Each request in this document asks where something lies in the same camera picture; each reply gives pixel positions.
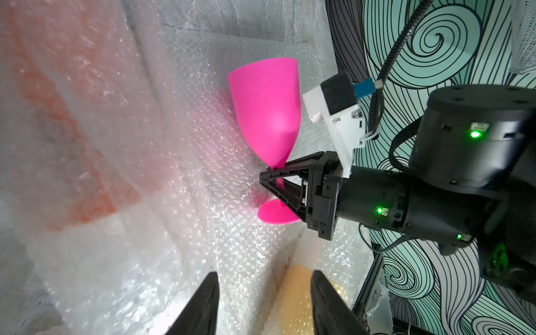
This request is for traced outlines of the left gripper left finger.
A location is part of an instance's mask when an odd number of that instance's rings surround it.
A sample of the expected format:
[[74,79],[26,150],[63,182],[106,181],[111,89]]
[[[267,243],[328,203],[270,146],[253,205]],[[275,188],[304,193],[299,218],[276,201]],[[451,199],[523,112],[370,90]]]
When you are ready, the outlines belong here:
[[218,274],[209,272],[166,335],[215,335],[219,297]]

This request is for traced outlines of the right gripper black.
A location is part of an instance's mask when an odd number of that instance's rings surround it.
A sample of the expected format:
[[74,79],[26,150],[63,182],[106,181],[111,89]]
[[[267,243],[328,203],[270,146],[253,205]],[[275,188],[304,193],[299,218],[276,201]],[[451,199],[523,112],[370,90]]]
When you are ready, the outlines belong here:
[[[354,166],[350,177],[343,178],[341,171],[335,152],[316,152],[260,173],[261,185],[277,198],[261,206],[261,221],[303,221],[328,241],[339,219],[410,234],[406,176]],[[300,172],[300,186],[284,179]]]

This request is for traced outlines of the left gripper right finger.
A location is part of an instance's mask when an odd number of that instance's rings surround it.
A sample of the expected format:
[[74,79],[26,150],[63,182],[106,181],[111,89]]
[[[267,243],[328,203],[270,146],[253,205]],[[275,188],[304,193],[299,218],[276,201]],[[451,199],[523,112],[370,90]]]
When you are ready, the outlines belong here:
[[311,277],[311,301],[314,334],[368,334],[320,270],[315,270]]

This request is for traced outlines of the yellow wine glass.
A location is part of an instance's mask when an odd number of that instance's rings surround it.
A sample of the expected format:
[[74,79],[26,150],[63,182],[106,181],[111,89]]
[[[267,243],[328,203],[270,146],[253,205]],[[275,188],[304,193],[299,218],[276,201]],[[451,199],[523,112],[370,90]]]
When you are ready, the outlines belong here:
[[313,334],[311,301],[313,268],[299,263],[289,266],[270,309],[263,334]]

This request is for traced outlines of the bubble wrap sheet of yellow glass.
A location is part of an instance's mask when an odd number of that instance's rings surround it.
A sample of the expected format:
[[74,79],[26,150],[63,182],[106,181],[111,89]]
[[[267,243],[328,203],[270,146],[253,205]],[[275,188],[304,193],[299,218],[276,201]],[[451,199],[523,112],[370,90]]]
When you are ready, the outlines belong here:
[[338,220],[331,241],[306,229],[298,240],[262,333],[314,333],[311,277],[315,270],[324,273],[347,306],[353,307],[373,258],[360,237],[357,223]]

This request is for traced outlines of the pink wine glass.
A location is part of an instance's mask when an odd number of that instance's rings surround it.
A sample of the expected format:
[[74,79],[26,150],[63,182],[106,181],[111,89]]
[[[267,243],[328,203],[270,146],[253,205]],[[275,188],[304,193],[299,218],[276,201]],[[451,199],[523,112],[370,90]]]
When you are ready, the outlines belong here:
[[228,75],[240,131],[269,168],[283,167],[299,135],[302,105],[298,61],[272,58]]

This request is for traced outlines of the bubble wrap sheet of pink glass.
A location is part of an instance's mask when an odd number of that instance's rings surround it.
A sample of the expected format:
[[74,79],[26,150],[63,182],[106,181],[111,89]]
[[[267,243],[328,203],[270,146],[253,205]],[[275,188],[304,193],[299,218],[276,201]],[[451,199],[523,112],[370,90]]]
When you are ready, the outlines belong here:
[[283,283],[302,223],[272,226],[257,217],[269,199],[258,177],[266,165],[247,145],[235,116],[227,76],[234,69],[275,57],[298,61],[300,85],[312,87],[323,66],[311,42],[194,32],[163,25],[166,65],[159,82],[172,79],[177,99],[164,122],[180,170],[200,217],[207,271],[219,275],[219,334],[263,334]]

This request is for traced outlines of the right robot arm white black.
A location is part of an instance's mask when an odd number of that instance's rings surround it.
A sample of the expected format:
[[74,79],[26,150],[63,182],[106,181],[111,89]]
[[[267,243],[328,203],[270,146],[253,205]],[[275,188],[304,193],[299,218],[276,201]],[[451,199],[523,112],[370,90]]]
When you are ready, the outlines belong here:
[[352,167],[334,152],[269,169],[260,184],[320,238],[338,219],[437,243],[442,255],[477,244],[488,281],[535,301],[535,90],[437,89],[398,133],[389,171]]

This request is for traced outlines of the orange glass in bubble wrap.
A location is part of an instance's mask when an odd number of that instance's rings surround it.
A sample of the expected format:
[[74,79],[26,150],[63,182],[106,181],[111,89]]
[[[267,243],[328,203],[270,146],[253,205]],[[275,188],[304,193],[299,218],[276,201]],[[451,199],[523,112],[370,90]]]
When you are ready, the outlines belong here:
[[1,183],[20,225],[99,221],[175,173],[124,2],[1,3]]

